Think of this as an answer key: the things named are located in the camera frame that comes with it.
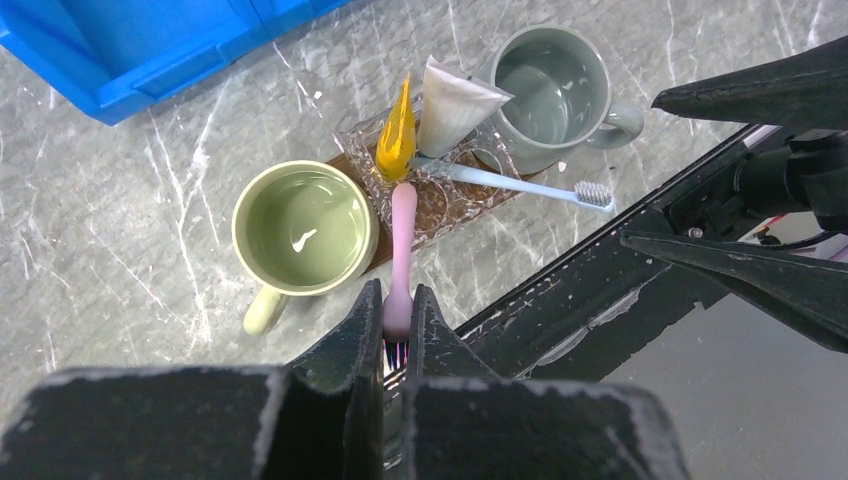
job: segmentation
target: ceramic mug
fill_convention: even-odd
[[[568,28],[535,25],[515,33],[478,77],[515,95],[491,118],[522,174],[550,167],[581,143],[613,149],[642,133],[642,114],[612,103],[598,50]]]
[[[290,297],[322,295],[362,275],[378,228],[362,190],[329,165],[298,160],[260,173],[233,213],[236,254],[262,284],[245,331],[267,333]]]

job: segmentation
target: blue plastic bin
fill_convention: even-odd
[[[321,17],[350,0],[252,0],[271,38]]]
[[[0,45],[114,125],[346,1],[0,0]]]

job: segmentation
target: yellow bottle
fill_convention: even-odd
[[[377,141],[377,169],[387,182],[403,180],[415,155],[415,114],[409,97],[409,75]]]

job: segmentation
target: white toothbrush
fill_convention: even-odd
[[[412,160],[412,167],[416,169],[425,169],[434,175],[448,177],[456,182],[473,183],[475,185],[483,185],[486,187],[505,188],[507,190],[516,190],[519,192],[535,193],[545,197],[565,200],[567,202],[576,203],[581,207],[591,208],[601,212],[609,213],[615,210],[615,198],[613,198],[610,190],[598,183],[592,182],[577,182],[574,185],[574,191],[560,190],[558,188],[546,187],[544,185],[536,185],[535,183],[525,182],[516,178],[509,178],[497,173],[487,172],[479,168],[466,167],[465,165],[450,165],[449,169],[444,170],[440,166],[436,168],[425,168],[430,162],[438,162],[430,158],[417,157]]]

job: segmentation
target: marble countertop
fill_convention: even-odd
[[[610,185],[623,209],[738,128],[650,111],[660,90],[837,38],[848,28],[839,10],[838,0],[355,0],[112,128],[0,50],[0,424],[58,369],[282,363],[339,322],[365,279],[294,299],[267,336],[242,332],[258,286],[232,250],[232,209],[268,166],[337,155],[332,132],[389,106],[431,53],[474,72],[526,25],[587,36],[645,131],[618,150],[578,149],[539,178]],[[609,218],[521,195],[416,252],[412,281],[433,287],[457,326]]]

